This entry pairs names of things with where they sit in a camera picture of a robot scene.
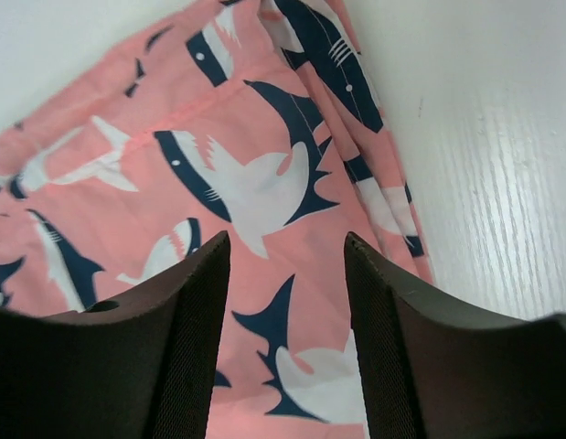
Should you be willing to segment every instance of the white table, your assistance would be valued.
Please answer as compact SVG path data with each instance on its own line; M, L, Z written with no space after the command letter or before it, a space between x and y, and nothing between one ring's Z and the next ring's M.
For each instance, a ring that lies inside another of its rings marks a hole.
M0 2L0 130L186 0ZM436 282L566 310L566 0L347 0Z

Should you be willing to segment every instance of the navy blue shark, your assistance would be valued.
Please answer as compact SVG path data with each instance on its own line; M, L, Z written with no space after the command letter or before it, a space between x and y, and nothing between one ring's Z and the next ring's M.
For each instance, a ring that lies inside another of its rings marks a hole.
M286 225L306 215L337 206L338 203L321 198L315 192L315 184L317 181L329 175L329 172L320 171L318 167L332 140L331 137L329 137L321 145L315 142L313 132L315 128L324 121L315 103L309 98L295 96L267 82L248 80L245 82L256 90L256 92L279 113L281 118L283 118L287 130L289 131L291 147L299 142L303 142L307 147L309 157L309 182L307 190L299 209L287 221Z
M327 17L300 0L275 0L291 23L304 53L283 49L291 67L310 61L317 75L349 112L374 133L383 126L380 113L351 46Z
M43 217L36 210L28 209L40 220L42 227L47 232L51 241L59 249L61 259L65 267L55 267L60 270L67 270L69 278L73 284L74 293L80 299L84 308L89 308L97 302L95 286L93 283L93 275L98 272L103 272L104 269L92 261L91 259L83 257L76 248L51 224L45 217Z
M156 141L161 146L161 151L165 156L165 160L171 165L173 172L181 180L183 186L189 189L195 198L199 200L214 215L222 218L227 222L231 222L228 208L221 198L213 197L212 187L203 177L198 174L195 168L189 163L179 144L177 143L173 133L170 131L157 131L154 133Z
M228 387L231 388L230 380L226 378L226 376L221 373L219 370L216 370L216 378L213 383L214 387Z
M12 295L5 291L4 283L10 279L22 267L25 258L22 257L17 261L0 265L0 295L2 296L1 307L7 306L12 299Z
M234 312L232 312L232 314L236 321L243 327L257 336L264 337L268 340L268 353L264 355L258 352L264 365L272 374L272 379L263 384L269 385L280 392L281 401L266 414L295 416L323 422L294 403L284 390L278 369L276 368L277 349L280 347L288 348L289 305L291 303L293 283L294 275L281 286L271 303L259 314L253 316L244 316Z

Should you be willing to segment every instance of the white shark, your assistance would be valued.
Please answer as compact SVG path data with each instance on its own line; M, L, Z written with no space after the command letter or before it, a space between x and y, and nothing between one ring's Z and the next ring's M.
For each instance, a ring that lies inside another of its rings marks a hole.
M120 159L130 136L99 116L92 116L91 122L110 142L112 151L91 160L64 176L49 178L45 170L45 159L78 135L84 128L84 126L75 127L63 134L49 147L41 149L37 155L28 161L25 169L11 182L10 190L13 195L17 198L25 198L28 192L34 192L46 184L70 185L91 177L98 178L103 183L120 190L137 192L138 188L122 173L120 168Z
M43 243L48 279L63 293L69 311L82 312L97 302L93 275L103 268L81 255L53 224L29 210L37 235Z
M133 278L122 273L116 279L130 285L141 284L173 265L180 263L201 245L201 235L197 219L188 219L180 222L175 226L173 232L175 233L174 240L171 240L171 235L165 235L156 242L139 278Z
M106 137L112 151L91 160L78 169L69 172L63 177L56 178L52 183L56 185L69 185L90 177L98 178L103 183L128 192L137 192L138 188L122 173L120 159L130 136L118 128L110 125L101 117L92 116L91 122Z
M276 351L276 368L281 384L291 399L303 410L328 423L361 423L364 437L369 439L353 331L349 333L343 352L313 348L298 353L297 357L314 372L303 372L286 348Z
M380 189L376 179L367 178L358 181L356 187L359 189L362 203L372 222L390 233L401 235L402 230L400 230L399 224L386 199L386 195L384 191Z
M253 253L268 258L262 237L285 227L301 206L308 188L309 157L305 143L292 147L291 163L284 174L278 175L283 160L289 156L286 153L268 153L242 165L209 137L208 161L212 169L203 160L191 133L173 132L173 136L182 156L211 187L211 193L205 195L221 200L241 240ZM178 159L170 163L176 167L183 165Z

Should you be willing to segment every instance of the pink fabric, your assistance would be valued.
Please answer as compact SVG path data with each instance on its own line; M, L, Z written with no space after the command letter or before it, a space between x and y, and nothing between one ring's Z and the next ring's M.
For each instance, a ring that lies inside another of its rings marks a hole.
M336 11L353 37L341 2L306 3ZM346 234L430 271L407 243L419 228L390 132L362 125L311 63L285 64L272 32L283 20L274 1L198 0L0 135L0 305L83 310L90 294L119 294L228 230L225 381L207 437L365 437ZM223 47L217 86L199 67L208 54L190 49L199 35ZM356 179L359 156L373 178ZM286 297L278 344L251 320L276 297Z

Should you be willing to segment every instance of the cartoon shark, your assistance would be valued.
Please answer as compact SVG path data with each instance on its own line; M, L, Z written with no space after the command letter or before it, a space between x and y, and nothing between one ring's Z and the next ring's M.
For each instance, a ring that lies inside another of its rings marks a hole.
M268 258L262 237L282 230L304 200L310 179L306 145L299 142L293 147L289 168L277 175L288 154L268 153L242 165L210 137L211 169L191 133L157 132L155 137L166 161L189 191L231 222L253 253Z
M123 156L126 143L130 140L130 136L113 127L99 116L92 116L91 122L110 142L112 146L111 152L91 160L62 177L49 178L45 171L45 159L83 130L83 126L73 128L61 136L53 145L42 149L28 161L25 170L11 180L9 185L10 193L15 198L24 199L27 197L28 192L34 192L46 184L70 185L91 177L98 178L103 183L120 190L137 192L138 188L122 173L120 168L120 159Z
M314 348L296 355L313 373L303 372L285 347L276 351L276 368L284 390L303 410L332 424L361 423L369 439L354 333L344 352Z
M295 416L322 421L316 415L301 408L287 393L283 386L281 376L276 364L276 354L280 348L288 348L289 305L293 290L294 275L281 286L271 303L260 313L253 316L244 316L233 312L234 318L243 327L257 336L266 338L269 343L266 355L258 352L258 356L272 374L272 379L264 382L281 394L281 400L266 414L277 416Z
M97 302L93 275L103 272L96 262L85 258L36 210L28 209L43 243L48 279L65 296L69 311L84 311Z
M22 267L25 258L22 257L17 261L0 265L0 307L5 307L10 303L12 295L5 291L5 282L10 279L20 267Z
M291 224L304 216L337 206L338 203L321 198L315 192L317 181L329 175L326 171L320 171L319 165L332 140L329 137L320 145L315 142L313 133L324 122L323 116L315 103L310 98L296 96L267 82L248 80L245 82L279 113L289 132L291 147L304 144L307 148L309 184L301 206L288 220L287 224Z
M225 26L230 21L227 15L231 14L232 11L229 7L224 8L216 17L218 26ZM234 59L219 38L218 31L212 23L203 26L185 45L191 58L214 87L218 87L232 77Z
M221 373L219 370L216 370L216 378L214 379L213 385L214 387L231 388L230 380L228 380L226 376L223 373Z
M383 193L384 190L380 189L378 181L372 175L364 157L358 155L344 162L344 166L352 183L358 188L360 198L370 220L390 233L401 235L402 231Z
M291 67L297 70L310 61L319 78L349 112L369 130L378 133L383 126L378 105L374 102L358 54L345 37L341 24L334 23L326 14L301 0L272 1L291 26L287 32L296 33L301 43L302 51L297 51L296 45L283 47ZM281 32L272 34L273 37L277 35ZM284 40L276 42L284 45Z
M120 274L116 279L130 285L138 285L156 276L183 261L188 255L201 247L201 230L199 221L189 218L180 222L173 229L175 233L172 240L171 235L165 235L158 240L148 256L140 278L135 279L127 274Z

